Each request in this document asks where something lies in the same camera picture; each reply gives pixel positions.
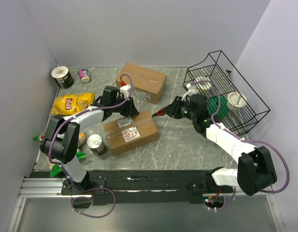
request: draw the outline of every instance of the metal can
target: metal can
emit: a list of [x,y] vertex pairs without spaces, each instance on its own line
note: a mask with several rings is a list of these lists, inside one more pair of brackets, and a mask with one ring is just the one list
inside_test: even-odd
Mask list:
[[65,66],[60,66],[52,70],[51,76],[60,88],[69,88],[74,83],[74,79],[72,78],[68,68]]
[[91,149],[94,155],[100,156],[106,151],[106,146],[101,138],[100,135],[98,134],[93,134],[88,138],[87,141],[88,147]]
[[80,77],[80,80],[83,83],[89,82],[90,81],[90,76],[89,76],[89,70],[88,69],[81,69],[78,71],[78,75]]
[[80,147],[82,144],[84,144],[86,141],[85,134],[83,132],[79,133],[78,137],[78,147]]

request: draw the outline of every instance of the black wire rack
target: black wire rack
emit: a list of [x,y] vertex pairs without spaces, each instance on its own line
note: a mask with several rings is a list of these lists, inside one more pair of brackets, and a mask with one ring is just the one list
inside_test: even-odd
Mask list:
[[[196,82],[200,78],[213,81],[219,89],[222,100],[227,100],[229,93],[238,92],[246,101],[246,105],[238,110],[233,111],[225,106],[219,111],[224,110],[221,122],[237,135],[248,133],[270,112],[268,105],[221,50],[208,53],[202,62],[189,67],[182,86]],[[205,95],[209,113],[215,112],[218,97],[214,88],[204,90],[199,84],[196,84],[196,87],[199,93]]]

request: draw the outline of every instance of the white cup with label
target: white cup with label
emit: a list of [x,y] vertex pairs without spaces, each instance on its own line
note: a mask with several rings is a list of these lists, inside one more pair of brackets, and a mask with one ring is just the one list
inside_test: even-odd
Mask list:
[[227,95],[227,104],[226,106],[233,111],[236,111],[242,107],[245,107],[247,104],[247,98],[238,92],[231,92]]

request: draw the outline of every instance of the potato chip bag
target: potato chip bag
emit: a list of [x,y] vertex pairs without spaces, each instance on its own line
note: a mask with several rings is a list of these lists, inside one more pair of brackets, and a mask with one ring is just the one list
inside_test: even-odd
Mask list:
[[94,101],[94,93],[58,96],[53,104],[52,115],[74,115],[87,109]]

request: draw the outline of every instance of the green object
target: green object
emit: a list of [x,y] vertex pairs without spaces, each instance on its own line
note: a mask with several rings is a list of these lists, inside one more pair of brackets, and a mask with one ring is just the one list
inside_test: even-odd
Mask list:
[[[215,113],[218,109],[218,97],[213,97],[209,99],[208,104],[207,104],[207,109],[209,112],[209,115],[212,115]],[[221,106],[219,112],[216,114],[216,116],[219,119],[223,119],[228,112],[230,111],[229,108],[226,106],[227,104],[227,98],[224,95],[220,95],[220,100],[221,100]]]
[[[84,157],[87,156],[86,153],[82,152],[82,151],[77,151],[76,152],[76,156],[79,160],[83,159]],[[50,172],[50,177],[55,177],[57,174],[59,174],[60,172],[62,172],[62,169],[57,165],[53,165],[51,172]]]
[[41,144],[43,138],[44,138],[44,133],[41,133],[41,134],[37,135],[35,138],[33,138],[33,140],[37,141],[39,144]]

